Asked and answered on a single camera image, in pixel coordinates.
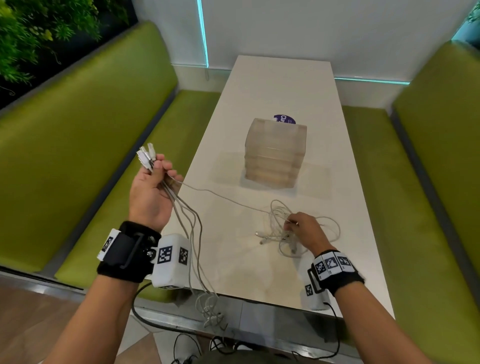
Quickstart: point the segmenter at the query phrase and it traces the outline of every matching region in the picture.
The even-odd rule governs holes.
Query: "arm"
[[[164,159],[163,154],[157,155],[152,174],[140,168],[130,189],[129,221],[158,232],[172,212],[172,203],[159,184],[165,173],[183,180]],[[137,289],[138,283],[98,275],[44,364],[114,363]]]
[[[293,231],[314,256],[335,249],[313,216],[292,214],[284,229]],[[431,363],[362,283],[339,288],[335,299],[365,363]]]

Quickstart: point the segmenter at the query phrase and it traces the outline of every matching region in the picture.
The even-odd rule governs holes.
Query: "black wristband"
[[[131,221],[124,221],[119,230],[122,234],[112,243],[96,271],[103,276],[141,283],[153,271],[152,247],[158,246],[161,234]]]
[[[315,259],[318,258],[319,256],[323,255],[323,254],[330,253],[330,252],[338,252],[339,253],[339,251],[335,250],[335,249],[325,250],[321,254],[317,255],[315,257]],[[363,284],[365,283],[365,280],[361,277],[361,275],[358,273],[357,269],[353,266],[353,264],[351,264],[351,266],[354,269],[353,272],[342,271],[340,273],[330,275],[328,278],[320,280],[320,278],[317,274],[317,271],[314,267],[314,264],[312,264],[314,275],[317,278],[317,281],[319,283],[320,288],[322,288],[324,290],[329,290],[330,293],[332,294],[332,296],[335,296],[335,293],[339,288],[342,288],[342,287],[344,287],[344,286],[346,286],[350,283],[353,283],[353,282],[361,282]]]

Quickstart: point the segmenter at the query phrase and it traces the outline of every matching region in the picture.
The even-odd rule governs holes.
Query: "wristband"
[[[153,271],[151,260],[162,236],[144,225],[124,221],[120,230],[112,229],[98,253],[97,273],[103,276],[141,283]]]
[[[322,290],[329,290],[335,296],[339,288],[352,282],[365,283],[347,256],[338,250],[327,250],[318,255],[308,270],[310,280],[318,282]]]

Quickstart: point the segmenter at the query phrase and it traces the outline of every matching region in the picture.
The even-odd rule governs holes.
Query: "white table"
[[[250,124],[278,114],[308,127],[306,155],[293,189],[271,190],[243,177]],[[294,212],[334,218],[342,230],[334,245],[394,315],[329,62],[239,56],[185,182],[264,210],[280,199]],[[217,293],[306,309],[300,293],[313,260],[310,252],[292,259],[278,253],[276,242],[260,245],[255,232],[265,231],[266,214],[187,187],[180,196],[202,219],[200,262]],[[174,232],[183,233],[173,216],[164,233]],[[195,277],[192,285],[200,288]]]

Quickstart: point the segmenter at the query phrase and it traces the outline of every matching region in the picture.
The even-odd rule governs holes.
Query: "hand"
[[[176,181],[183,181],[183,177],[172,169],[172,163],[165,160],[163,154],[156,155],[152,173],[145,167],[140,168],[130,189],[129,221],[162,231],[170,220],[173,208],[167,192],[160,184],[166,174]],[[168,177],[165,182],[175,193],[179,191],[179,183]]]
[[[335,249],[328,241],[318,221],[303,212],[291,214],[285,221],[283,230],[293,231],[302,245],[314,256],[320,255],[325,250]]]

